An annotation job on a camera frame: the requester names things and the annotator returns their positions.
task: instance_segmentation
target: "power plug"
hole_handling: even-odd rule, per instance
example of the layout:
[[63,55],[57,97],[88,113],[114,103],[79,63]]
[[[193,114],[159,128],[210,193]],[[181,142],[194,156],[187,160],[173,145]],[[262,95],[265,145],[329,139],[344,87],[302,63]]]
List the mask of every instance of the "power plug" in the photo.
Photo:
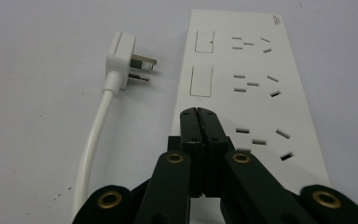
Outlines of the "power plug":
[[[286,189],[329,186],[282,16],[193,10],[172,135],[190,107],[215,112],[234,146],[255,154]],[[197,207],[218,205],[192,200],[192,216]]]
[[154,59],[133,54],[135,40],[135,35],[116,32],[106,56],[106,77],[112,71],[119,72],[123,77],[120,85],[123,90],[127,88],[129,77],[145,81],[149,80],[148,77],[131,74],[130,67],[152,71],[153,66],[157,63]]
[[152,71],[157,63],[154,59],[133,54],[135,36],[116,32],[106,57],[106,81],[103,86],[103,97],[92,123],[89,137],[83,150],[76,177],[76,188],[73,204],[73,217],[88,198],[90,171],[98,140],[103,129],[110,103],[120,89],[126,89],[128,78],[133,77],[148,81],[148,77],[131,74],[131,67]]

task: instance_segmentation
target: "power switch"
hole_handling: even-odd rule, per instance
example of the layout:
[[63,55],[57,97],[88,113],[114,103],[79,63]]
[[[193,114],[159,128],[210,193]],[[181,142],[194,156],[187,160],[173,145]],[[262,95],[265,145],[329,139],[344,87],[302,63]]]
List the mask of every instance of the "power switch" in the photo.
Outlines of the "power switch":
[[198,30],[196,41],[196,52],[212,53],[213,52],[213,30]]
[[204,63],[194,64],[190,95],[211,97],[212,71],[211,65]]

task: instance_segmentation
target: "white plug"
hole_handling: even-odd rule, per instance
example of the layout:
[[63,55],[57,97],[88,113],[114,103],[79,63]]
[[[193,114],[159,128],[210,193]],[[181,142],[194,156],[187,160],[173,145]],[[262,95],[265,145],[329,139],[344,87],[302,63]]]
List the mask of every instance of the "white plug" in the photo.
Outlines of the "white plug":
[[[157,63],[154,59],[133,54],[135,39],[136,37],[134,35],[116,32],[107,53],[105,70],[106,78],[108,78],[108,74],[112,71],[119,72],[122,75],[122,81],[119,85],[121,89],[127,88],[129,77],[146,81],[149,80],[148,77],[130,74],[130,67],[152,71],[153,65]],[[117,94],[118,88],[114,87],[112,91]]]
[[92,123],[91,130],[83,155],[79,163],[76,177],[76,187],[73,204],[73,217],[87,200],[90,171],[97,149],[103,125],[113,98],[118,95],[120,89],[126,89],[128,78],[133,77],[148,81],[148,77],[130,74],[131,67],[151,71],[157,63],[154,59],[133,54],[135,36],[116,32],[106,57],[106,81],[103,87],[103,97]]

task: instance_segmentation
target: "plug strain relief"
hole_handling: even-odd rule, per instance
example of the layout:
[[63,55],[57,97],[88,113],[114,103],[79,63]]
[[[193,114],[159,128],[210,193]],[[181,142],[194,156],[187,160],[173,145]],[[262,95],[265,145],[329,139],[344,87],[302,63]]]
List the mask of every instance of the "plug strain relief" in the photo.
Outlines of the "plug strain relief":
[[116,97],[122,82],[123,76],[118,71],[108,73],[103,87],[103,92],[111,91]]

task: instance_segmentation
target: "white power strip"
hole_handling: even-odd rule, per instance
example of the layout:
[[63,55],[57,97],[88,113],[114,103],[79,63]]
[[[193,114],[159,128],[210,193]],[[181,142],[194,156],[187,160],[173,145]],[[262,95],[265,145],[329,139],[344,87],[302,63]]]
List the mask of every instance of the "white power strip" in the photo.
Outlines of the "white power strip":
[[[282,16],[193,10],[172,135],[190,107],[215,112],[234,146],[250,150],[286,189],[329,186]],[[191,223],[224,223],[211,201],[192,200]]]

